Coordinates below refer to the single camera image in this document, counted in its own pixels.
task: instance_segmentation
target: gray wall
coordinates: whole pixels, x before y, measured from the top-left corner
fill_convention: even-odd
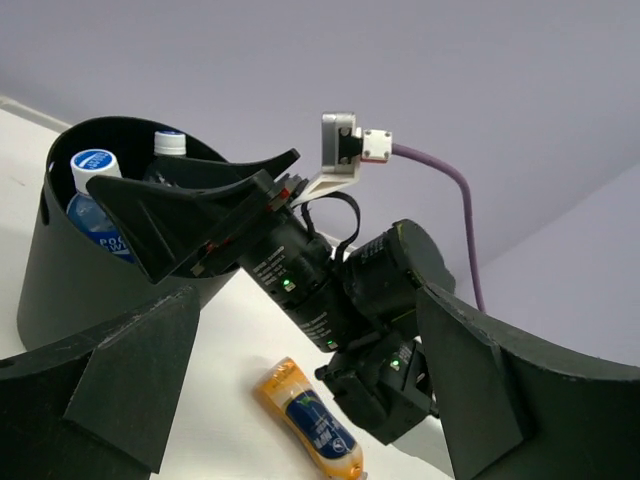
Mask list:
[[[640,366],[640,165],[482,269],[493,316]],[[471,285],[459,295],[473,304]]]
[[[321,112],[354,110],[468,175],[486,263],[638,161],[639,40],[634,0],[4,0],[0,93],[71,122],[164,120],[235,161],[295,146],[303,174]],[[449,181],[398,159],[350,193],[362,240],[411,217],[467,274]]]

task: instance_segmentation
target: white table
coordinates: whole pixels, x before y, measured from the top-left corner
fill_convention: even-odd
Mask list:
[[[0,358],[24,351],[15,325],[16,310],[45,158],[56,136],[0,111]],[[249,393],[256,379],[285,356],[296,360],[310,377],[329,360],[244,272],[238,273],[202,312],[162,472],[154,478],[316,478],[302,446]],[[329,392],[315,383],[332,412],[362,444],[369,478],[449,479],[432,465],[384,447],[353,427]]]

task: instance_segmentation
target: bottle cap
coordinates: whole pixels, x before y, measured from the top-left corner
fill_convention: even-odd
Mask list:
[[[187,154],[187,136],[184,133],[169,130],[156,132],[153,153],[156,155],[184,156]]]
[[[71,158],[71,172],[76,190],[88,195],[87,182],[96,175],[122,177],[116,156],[108,150],[92,148],[76,153]]]

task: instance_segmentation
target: orange juice bottle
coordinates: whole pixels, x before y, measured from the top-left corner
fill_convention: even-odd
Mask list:
[[[362,448],[331,415],[293,360],[285,358],[278,363],[256,385],[256,394],[296,433],[327,478],[367,478],[363,470]]]

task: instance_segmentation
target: cable connector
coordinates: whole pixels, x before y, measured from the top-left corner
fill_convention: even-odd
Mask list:
[[[292,202],[295,207],[360,180],[360,163],[387,163],[391,157],[391,132],[362,130],[351,112],[322,115],[322,169]]]
[[[386,130],[365,130],[362,135],[364,163],[387,163],[391,158],[393,135]]]

